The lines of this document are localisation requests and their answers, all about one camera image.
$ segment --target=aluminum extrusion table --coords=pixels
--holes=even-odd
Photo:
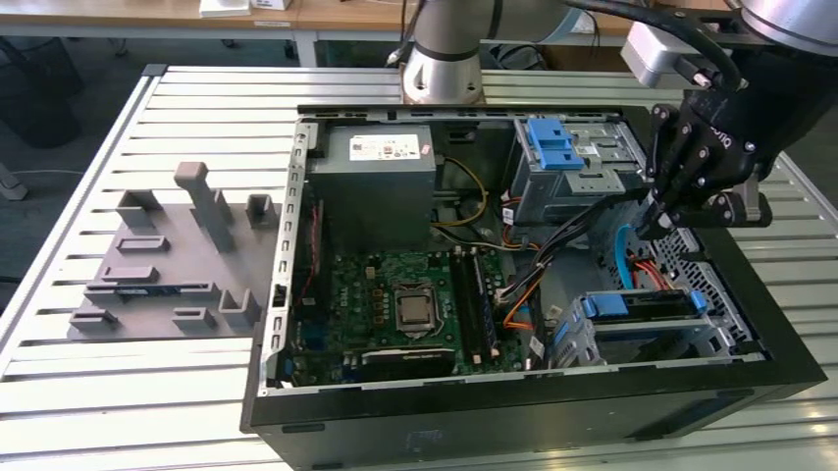
[[[490,103],[679,100],[616,74],[487,72],[484,82]],[[229,202],[255,189],[282,202],[296,106],[398,101],[394,71],[169,67],[140,78],[0,317],[1,470],[286,469],[239,431],[250,339],[77,343],[65,340],[68,319],[120,224],[124,189],[184,202],[172,170],[199,159]],[[838,468],[838,217],[786,156],[763,191],[774,225],[733,234],[831,380],[678,440],[435,462],[436,469]]]

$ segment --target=motherboard chip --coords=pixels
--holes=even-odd
[[[411,338],[423,337],[436,327],[434,286],[422,284],[395,290],[395,328]]]
[[[402,296],[398,300],[398,315],[403,324],[431,322],[431,298],[424,295]]]

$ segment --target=white object on desk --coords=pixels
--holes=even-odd
[[[250,0],[252,8],[267,8],[270,10],[286,10],[294,0]]]
[[[246,17],[248,0],[200,0],[200,18]]]

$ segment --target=ram slot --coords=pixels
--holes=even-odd
[[[474,264],[471,255],[455,250],[450,258],[451,278],[454,283],[454,302],[456,318],[459,319],[459,332],[462,337],[463,356],[471,359],[475,365],[483,362],[487,356],[483,342],[483,323],[479,313],[476,298]]]
[[[492,358],[498,358],[500,356],[500,349],[498,348],[498,334],[495,333],[495,320],[492,319],[492,302],[488,297],[488,290],[483,278],[483,267],[480,266],[480,257],[476,248],[471,249],[471,265],[476,281],[478,311],[483,322],[484,351],[488,352]]]

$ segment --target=green motherboard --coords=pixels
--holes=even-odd
[[[475,364],[464,351],[451,257],[446,251],[335,257],[327,318],[302,326],[306,348],[295,361],[300,384],[352,383],[354,353],[388,348],[454,350],[451,375],[523,368],[518,336],[500,332],[499,323],[499,355]],[[491,295],[503,284],[500,257],[494,250],[482,250],[475,257]]]

